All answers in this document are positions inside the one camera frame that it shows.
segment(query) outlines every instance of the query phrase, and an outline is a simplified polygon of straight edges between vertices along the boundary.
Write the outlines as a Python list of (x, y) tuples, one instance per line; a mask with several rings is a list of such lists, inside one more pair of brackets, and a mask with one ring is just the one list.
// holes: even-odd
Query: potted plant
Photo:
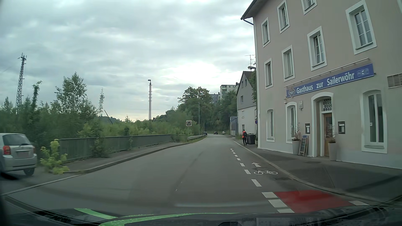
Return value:
[(333, 132), (333, 128), (327, 128), (326, 137), (330, 138), (330, 140), (328, 141), (329, 160), (336, 161), (336, 156), (338, 154), (338, 144), (335, 140), (335, 133)]
[(293, 138), (292, 138), (292, 148), (293, 148), (293, 154), (298, 155), (299, 154), (299, 149), (300, 149), (300, 131), (298, 127), (295, 127), (295, 130), (293, 132)]

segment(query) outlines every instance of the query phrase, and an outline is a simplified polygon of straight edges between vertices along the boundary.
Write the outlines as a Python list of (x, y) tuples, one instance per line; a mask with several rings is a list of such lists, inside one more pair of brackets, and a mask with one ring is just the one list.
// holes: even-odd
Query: wooden door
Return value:
[(328, 142), (332, 138), (332, 113), (323, 114), (324, 116), (324, 156), (329, 156)]

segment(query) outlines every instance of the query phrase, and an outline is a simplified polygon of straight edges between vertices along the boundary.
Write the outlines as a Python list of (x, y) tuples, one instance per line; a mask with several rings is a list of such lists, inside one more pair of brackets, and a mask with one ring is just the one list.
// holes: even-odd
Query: cloud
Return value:
[(109, 115), (148, 117), (177, 106), (189, 86), (217, 93), (238, 82), (254, 54), (253, 27), (239, 18), (244, 0), (5, 0), (0, 8), (0, 100), (15, 100), (23, 52), (23, 94), (42, 80), (39, 99), (77, 72)]

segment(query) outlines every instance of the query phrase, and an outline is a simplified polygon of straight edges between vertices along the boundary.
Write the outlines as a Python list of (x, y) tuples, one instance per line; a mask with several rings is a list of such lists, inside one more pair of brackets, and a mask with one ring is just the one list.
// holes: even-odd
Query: bicycle symbol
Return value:
[(277, 172), (275, 172), (275, 171), (268, 171), (268, 170), (258, 170), (257, 172), (254, 172), (254, 174), (259, 174), (259, 175), (261, 175), (261, 174), (264, 174), (264, 173), (268, 173), (268, 174), (278, 174)]

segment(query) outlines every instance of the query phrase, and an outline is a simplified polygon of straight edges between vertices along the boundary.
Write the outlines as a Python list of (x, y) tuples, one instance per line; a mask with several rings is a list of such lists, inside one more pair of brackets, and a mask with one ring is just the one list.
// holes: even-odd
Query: car license plate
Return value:
[(29, 158), (29, 151), (27, 152), (17, 152), (18, 158)]

